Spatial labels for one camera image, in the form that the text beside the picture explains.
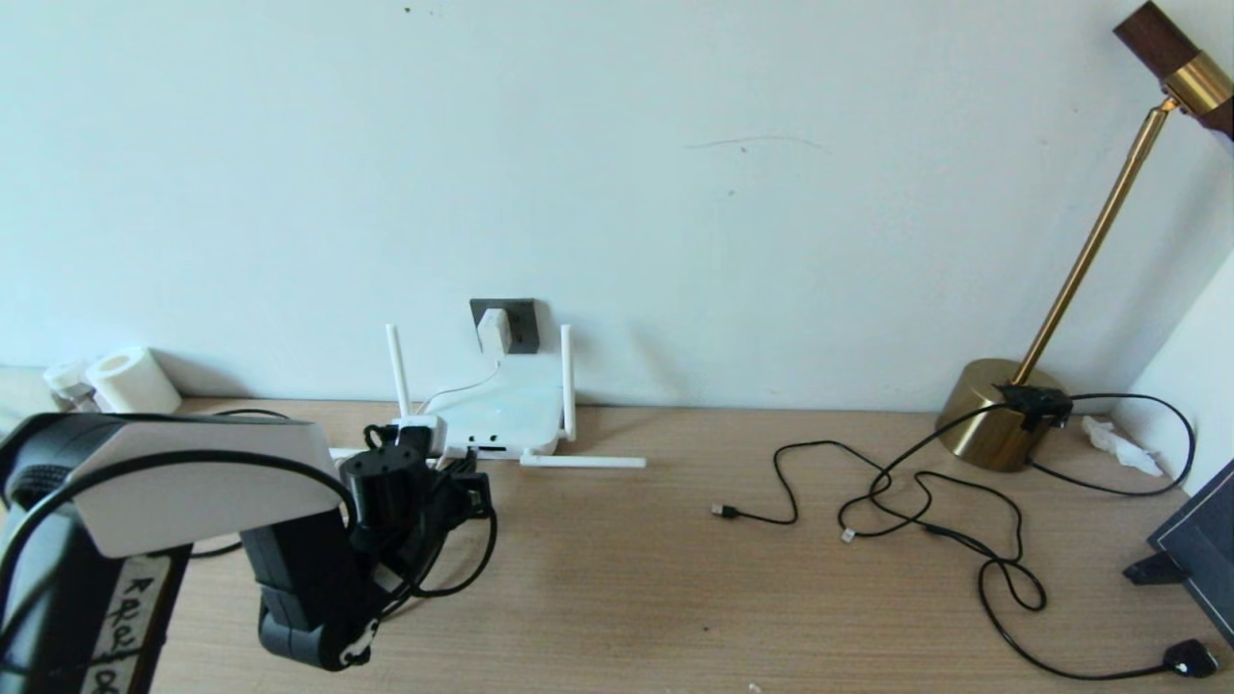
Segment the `black robot arm segment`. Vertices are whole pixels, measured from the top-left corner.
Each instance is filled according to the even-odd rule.
[[[320,429],[308,422],[31,417],[0,445],[9,506],[0,553],[0,692],[148,692],[191,541],[218,535],[220,517],[234,524],[223,531],[241,531],[257,575],[267,650],[327,671],[366,662],[381,617],[410,595],[432,596],[420,582],[450,530],[471,517],[496,524],[474,457],[438,470],[426,461],[431,426],[389,433],[392,440],[384,435],[380,447],[336,473]],[[204,441],[232,449],[197,448]],[[114,461],[101,466],[107,456]],[[280,470],[253,478],[276,489],[246,496],[220,482],[226,475],[218,470],[244,466]],[[196,484],[218,488],[181,495],[183,517],[170,517],[174,506],[157,499],[117,515],[85,494],[97,488],[123,500],[136,494],[131,487],[139,491],[131,480],[155,472],[196,474]],[[295,475],[285,472],[320,484],[289,482]],[[159,482],[174,488],[168,479],[175,478]],[[347,525],[332,494],[346,496]],[[258,517],[264,521],[254,524]],[[200,536],[193,536],[194,522],[205,529]]]

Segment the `brass lamp pole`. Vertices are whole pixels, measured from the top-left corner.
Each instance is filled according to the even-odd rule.
[[[1204,127],[1234,138],[1234,84],[1156,5],[1143,5],[1114,28],[1114,35],[1153,70],[1167,96],[1144,119],[1127,153],[1127,162],[1088,232],[1088,240],[1023,361],[977,359],[969,363],[938,417],[938,427],[972,410],[1002,403],[1000,387],[1062,389],[1054,378],[1034,370],[1037,362],[1096,258],[1106,233],[1113,226],[1118,210],[1171,111],[1181,109]],[[1024,425],[1024,415],[1016,410],[991,410],[944,432],[939,441],[965,462],[993,470],[1016,472],[1028,467],[1028,454],[1049,430],[1045,422]]]

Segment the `wooden desk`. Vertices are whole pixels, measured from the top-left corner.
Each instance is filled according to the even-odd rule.
[[[360,446],[365,424],[395,409],[371,403],[195,400],[185,410],[262,406],[321,422],[333,446]],[[383,625],[373,661],[328,674],[257,643],[258,592],[242,554],[193,563],[155,680],[157,692],[648,694],[822,692],[1230,692],[1234,674],[1161,674],[1116,683],[1061,679],[1029,666],[997,636],[976,596],[980,558],[908,529],[839,541],[835,511],[870,468],[840,451],[786,458],[802,520],[792,527],[724,521],[713,503],[784,517],[770,466],[786,442],[839,438],[876,459],[930,431],[932,416],[864,412],[580,411],[569,451],[648,456],[647,470],[524,469],[482,463],[501,517],[487,572],[460,595],[413,604]],[[1090,448],[1079,427],[1051,433],[1039,459],[1109,483],[1145,484]],[[1113,672],[1160,662],[1199,637],[1223,663],[1229,647],[1178,587],[1135,588],[1122,569],[1181,493],[1116,499],[1035,472],[1000,474],[924,449],[918,467],[995,484],[1025,511],[1027,563],[1045,583],[1044,614],[990,588],[1004,624],[1048,662]],[[1004,508],[937,485],[937,522],[1011,546]],[[892,498],[921,503],[911,475]],[[863,514],[854,514],[854,525]],[[875,527],[872,516],[864,522]],[[484,546],[468,524],[432,580],[465,575]]]

